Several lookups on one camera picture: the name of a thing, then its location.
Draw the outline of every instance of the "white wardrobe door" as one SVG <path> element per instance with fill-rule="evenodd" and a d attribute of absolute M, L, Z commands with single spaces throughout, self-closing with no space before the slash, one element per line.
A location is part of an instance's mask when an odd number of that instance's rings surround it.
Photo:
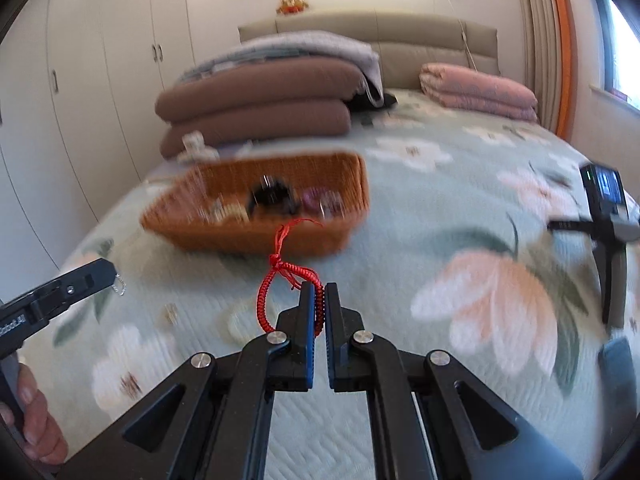
<path fill-rule="evenodd" d="M 7 303 L 58 272 L 31 229 L 0 156 L 0 298 Z"/>
<path fill-rule="evenodd" d="M 99 0 L 50 0 L 49 68 L 60 132 L 82 190 L 101 218 L 140 183 L 113 103 Z"/>
<path fill-rule="evenodd" d="M 160 57 L 160 73 L 170 88 L 185 70 L 193 68 L 187 0 L 151 0 L 154 32 Z"/>
<path fill-rule="evenodd" d="M 35 233 L 61 265 L 96 225 L 69 162 L 51 98 L 49 0 L 29 0 L 0 44 L 0 146 Z"/>
<path fill-rule="evenodd" d="M 150 0 L 101 0 L 102 34 L 111 89 L 127 145 L 141 178 L 162 158 L 167 125 L 154 106 L 162 91 Z"/>

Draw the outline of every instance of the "floral bedspread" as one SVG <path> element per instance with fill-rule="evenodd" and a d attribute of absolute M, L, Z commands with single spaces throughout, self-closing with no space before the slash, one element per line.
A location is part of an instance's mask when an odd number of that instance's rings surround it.
<path fill-rule="evenodd" d="M 585 158 L 535 124 L 397 96 L 390 112 L 354 116 L 347 137 L 265 142 L 235 156 L 363 154 L 366 223 L 341 254 L 297 263 L 336 281 L 342 303 L 399 349 L 452 352 L 592 478 L 603 425 L 596 358 L 609 336 L 590 241 L 545 228 L 552 217 L 588 215 Z M 109 289 L 76 304 L 21 352 L 72 451 L 193 353 L 226 355 L 260 334 L 255 295 L 268 259 L 187 254 L 145 233 L 140 213 L 167 186 L 133 190 L 63 269 L 106 257 L 124 295 Z M 638 257 L 629 249 L 634 357 Z M 269 318 L 296 302 L 276 280 Z M 329 390 L 324 336 L 316 346 L 314 389 L 276 396 L 266 478 L 373 478 L 365 398 Z"/>

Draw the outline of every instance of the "beige upholstered headboard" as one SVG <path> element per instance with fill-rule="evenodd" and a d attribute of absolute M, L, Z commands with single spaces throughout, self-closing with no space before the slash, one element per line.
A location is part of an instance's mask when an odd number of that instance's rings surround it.
<path fill-rule="evenodd" d="M 297 30 L 326 30 L 370 43 L 380 54 L 386 88 L 419 89 L 420 67 L 428 62 L 472 68 L 462 30 L 476 68 L 480 72 L 500 74 L 497 30 L 465 21 L 461 29 L 457 18 L 447 16 L 380 10 L 308 10 L 238 28 L 242 42 Z"/>

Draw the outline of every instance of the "curtain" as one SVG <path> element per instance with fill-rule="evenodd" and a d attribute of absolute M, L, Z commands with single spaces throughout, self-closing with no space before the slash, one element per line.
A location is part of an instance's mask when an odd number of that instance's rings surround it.
<path fill-rule="evenodd" d="M 556 0 L 520 0 L 525 29 L 525 85 L 538 98 L 540 124 L 558 132 L 562 44 Z"/>

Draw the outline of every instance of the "metal pivot screw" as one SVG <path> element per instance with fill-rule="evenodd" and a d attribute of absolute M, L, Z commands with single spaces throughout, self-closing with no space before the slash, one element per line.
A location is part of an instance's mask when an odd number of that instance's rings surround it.
<path fill-rule="evenodd" d="M 267 334 L 267 341 L 272 345 L 279 345 L 284 343 L 287 340 L 287 334 L 281 332 L 280 330 L 276 330 L 275 332 L 269 332 Z"/>
<path fill-rule="evenodd" d="M 373 341 L 373 334 L 369 330 L 358 330 L 353 334 L 353 340 L 356 343 L 371 343 Z"/>
<path fill-rule="evenodd" d="M 451 362 L 451 357 L 443 350 L 432 352 L 429 359 L 436 366 L 446 366 Z"/>
<path fill-rule="evenodd" d="M 194 368 L 206 368 L 211 364 L 211 356 L 209 354 L 196 354 L 191 358 L 191 366 Z"/>

